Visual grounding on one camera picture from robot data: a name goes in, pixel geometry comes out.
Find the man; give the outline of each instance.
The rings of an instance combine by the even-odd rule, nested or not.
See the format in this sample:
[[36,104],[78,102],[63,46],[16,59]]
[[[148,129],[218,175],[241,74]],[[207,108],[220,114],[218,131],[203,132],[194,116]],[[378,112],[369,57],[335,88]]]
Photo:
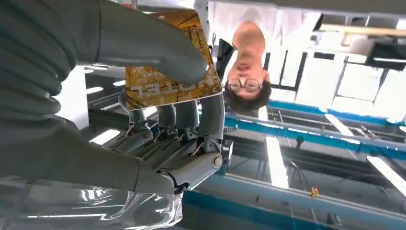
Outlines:
[[320,14],[236,3],[208,6],[210,34],[237,49],[227,76],[226,103],[236,112],[258,110],[271,94],[270,74],[262,62],[265,53],[305,48]]

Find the blue metal frame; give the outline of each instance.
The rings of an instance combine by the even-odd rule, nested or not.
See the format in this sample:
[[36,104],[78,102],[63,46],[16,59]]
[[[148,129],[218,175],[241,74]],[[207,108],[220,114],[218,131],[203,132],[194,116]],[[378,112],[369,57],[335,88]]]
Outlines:
[[383,155],[391,159],[406,160],[406,152],[400,150],[383,148],[366,143],[353,144],[337,138],[330,138],[322,135],[319,136],[309,133],[301,133],[283,128],[268,127],[253,122],[236,120],[228,116],[226,116],[225,118],[225,126],[237,127],[239,129],[264,133],[267,135],[277,137],[286,137],[291,139],[297,139],[298,137],[302,137],[304,141],[313,142],[321,145],[333,146],[341,149],[352,150],[355,152],[366,152],[371,155]]
[[[309,192],[299,191],[295,189],[281,189],[272,186],[270,183],[260,182],[248,178],[243,178],[236,175],[228,174],[226,176],[212,175],[201,186],[210,185],[216,187],[219,191],[239,191],[243,190],[244,193],[258,195],[263,199],[286,201],[293,206],[314,208],[318,211],[326,213],[337,214],[343,218],[356,219],[360,222],[373,223],[385,227],[386,229],[405,229],[406,218],[404,214],[395,213],[379,208],[369,207],[350,201],[331,198],[324,195],[319,195],[317,198],[312,198]],[[238,218],[250,218],[251,221],[262,221],[263,224],[276,222],[281,224],[282,229],[292,229],[291,226],[282,225],[277,223],[279,219],[287,222],[288,219],[292,219],[288,216],[278,216],[278,214],[264,214],[260,210],[248,209],[244,205],[239,206],[232,202],[222,200],[212,200],[211,197],[190,195],[186,198],[186,203],[195,204],[203,208],[210,208],[219,212],[227,212],[230,215]],[[310,225],[309,222],[301,219],[294,219],[294,223],[298,226],[297,229],[311,229],[314,227],[324,228],[323,225]]]
[[[325,114],[324,112],[320,111],[320,109],[317,107],[303,105],[303,104],[270,100],[269,106],[272,108],[275,108],[275,109],[286,109],[286,110],[298,111],[298,112],[309,113],[309,114],[316,114],[316,115]],[[400,126],[400,125],[404,124],[402,122],[400,122],[398,124],[389,123],[386,120],[387,118],[385,118],[385,117],[374,117],[374,116],[367,116],[367,115],[362,116],[362,115],[351,114],[351,113],[343,113],[343,112],[339,112],[339,111],[332,110],[332,109],[327,109],[327,113],[332,114],[337,118],[341,118],[341,119],[345,119],[345,120],[366,122],[366,123],[371,123],[371,124],[381,125],[381,126],[385,126],[385,125]]]
[[327,229],[326,226],[317,225],[306,220],[292,218],[287,215],[274,213],[256,207],[237,204],[229,200],[222,200],[211,195],[197,192],[185,192],[183,195],[183,203],[269,226],[276,230]]

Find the glass panel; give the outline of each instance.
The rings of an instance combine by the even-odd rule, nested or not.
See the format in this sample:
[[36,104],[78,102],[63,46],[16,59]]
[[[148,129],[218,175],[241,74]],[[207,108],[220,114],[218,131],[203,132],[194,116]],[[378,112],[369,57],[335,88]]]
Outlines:
[[283,72],[282,85],[294,86],[296,83],[297,72],[299,70],[300,61],[302,60],[302,51],[289,50],[286,57],[285,70]]
[[279,77],[281,76],[283,61],[285,60],[286,50],[275,50],[269,58],[268,72],[270,75],[271,84],[278,85]]
[[295,91],[272,89],[270,99],[283,102],[294,102],[295,95],[296,95]]
[[406,113],[406,72],[389,71],[379,91],[373,108],[373,115],[401,121]]
[[308,57],[296,102],[329,108],[343,62]]
[[336,97],[331,108],[341,112],[369,115],[372,111],[372,102],[346,97]]
[[379,88],[383,69],[348,64],[338,94],[363,100],[373,100]]

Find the card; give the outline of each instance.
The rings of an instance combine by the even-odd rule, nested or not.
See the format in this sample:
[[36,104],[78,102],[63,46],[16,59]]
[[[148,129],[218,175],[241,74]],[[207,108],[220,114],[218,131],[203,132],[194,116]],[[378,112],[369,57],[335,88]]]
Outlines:
[[126,67],[125,100],[127,107],[136,110],[150,106],[181,103],[222,93],[221,82],[197,12],[179,10],[151,15],[181,29],[209,63],[209,70],[199,83],[183,85],[172,81],[152,67]]

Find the robotic arm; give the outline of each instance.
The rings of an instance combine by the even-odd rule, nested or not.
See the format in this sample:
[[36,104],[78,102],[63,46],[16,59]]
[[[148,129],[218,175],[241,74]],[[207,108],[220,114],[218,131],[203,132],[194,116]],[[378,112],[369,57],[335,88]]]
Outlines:
[[82,140],[74,124],[54,115],[60,104],[52,96],[77,64],[147,65],[197,83],[207,63],[177,28],[107,0],[4,0],[0,17],[0,174],[29,184],[173,195],[221,167],[222,95],[201,100],[198,131],[193,122],[173,132],[163,128],[158,138],[139,129],[108,149]]

